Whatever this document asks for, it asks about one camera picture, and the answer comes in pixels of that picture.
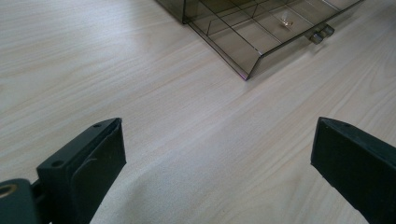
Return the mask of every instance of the light wood laminate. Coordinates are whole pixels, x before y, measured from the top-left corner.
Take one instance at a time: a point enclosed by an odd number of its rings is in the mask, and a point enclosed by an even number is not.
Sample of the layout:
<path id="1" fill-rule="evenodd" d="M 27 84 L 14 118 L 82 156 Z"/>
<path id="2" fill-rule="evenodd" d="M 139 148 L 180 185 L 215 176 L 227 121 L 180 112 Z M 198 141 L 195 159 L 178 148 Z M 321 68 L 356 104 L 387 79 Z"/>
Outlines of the light wood laminate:
<path id="1" fill-rule="evenodd" d="M 319 116 L 396 146 L 396 3 L 334 28 L 245 82 L 153 0 L 2 0 L 0 181 L 121 117 L 92 223 L 366 223 L 310 153 Z"/>

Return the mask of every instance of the screw hole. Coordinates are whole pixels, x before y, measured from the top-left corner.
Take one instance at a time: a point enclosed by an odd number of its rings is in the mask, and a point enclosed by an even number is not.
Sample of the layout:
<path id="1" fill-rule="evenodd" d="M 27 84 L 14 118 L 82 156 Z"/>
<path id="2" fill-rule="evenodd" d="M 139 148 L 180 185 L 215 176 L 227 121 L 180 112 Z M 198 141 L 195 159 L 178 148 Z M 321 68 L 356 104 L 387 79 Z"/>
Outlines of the screw hole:
<path id="1" fill-rule="evenodd" d="M 4 185 L 0 187 L 0 199 L 12 194 L 13 192 L 15 192 L 15 190 L 17 190 L 17 188 L 18 187 L 15 184 Z"/>
<path id="2" fill-rule="evenodd" d="M 63 161 L 55 161 L 55 162 L 53 162 L 52 163 L 52 167 L 59 167 L 59 166 L 61 166 L 62 164 L 64 164 L 64 162 Z"/>

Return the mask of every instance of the drawer organizer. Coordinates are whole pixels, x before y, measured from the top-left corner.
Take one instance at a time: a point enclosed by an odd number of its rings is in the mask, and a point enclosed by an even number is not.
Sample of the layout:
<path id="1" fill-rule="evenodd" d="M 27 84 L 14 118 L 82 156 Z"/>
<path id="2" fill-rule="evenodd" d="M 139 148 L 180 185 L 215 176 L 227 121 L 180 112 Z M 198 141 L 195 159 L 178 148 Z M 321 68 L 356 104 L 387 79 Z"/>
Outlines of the drawer organizer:
<path id="1" fill-rule="evenodd" d="M 326 22 L 362 0 L 157 0 L 189 24 L 243 78 L 269 54 L 306 36 L 319 44 Z"/>

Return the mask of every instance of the black plastic jaw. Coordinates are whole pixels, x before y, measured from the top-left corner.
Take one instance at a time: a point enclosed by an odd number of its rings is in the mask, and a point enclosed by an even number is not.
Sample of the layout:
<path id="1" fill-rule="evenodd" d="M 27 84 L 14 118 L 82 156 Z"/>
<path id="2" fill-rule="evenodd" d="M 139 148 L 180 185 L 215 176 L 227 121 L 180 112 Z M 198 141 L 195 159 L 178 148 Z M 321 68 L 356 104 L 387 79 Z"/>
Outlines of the black plastic jaw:
<path id="1" fill-rule="evenodd" d="M 121 119 L 96 123 L 41 163 L 33 186 L 0 183 L 2 222 L 90 223 L 125 163 Z"/>
<path id="2" fill-rule="evenodd" d="M 370 223 L 396 223 L 396 148 L 319 118 L 311 163 Z"/>

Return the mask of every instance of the wooden table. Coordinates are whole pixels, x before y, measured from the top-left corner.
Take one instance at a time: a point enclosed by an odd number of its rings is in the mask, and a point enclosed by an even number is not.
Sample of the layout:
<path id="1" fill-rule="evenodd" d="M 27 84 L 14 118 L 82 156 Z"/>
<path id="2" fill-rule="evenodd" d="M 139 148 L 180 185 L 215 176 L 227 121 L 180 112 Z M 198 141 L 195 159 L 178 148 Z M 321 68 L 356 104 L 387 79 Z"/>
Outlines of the wooden table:
<path id="1" fill-rule="evenodd" d="M 310 165 L 319 116 L 396 145 L 396 4 L 248 82 L 153 0 L 0 7 L 0 177 L 123 118 L 128 163 L 92 223 L 366 223 Z"/>

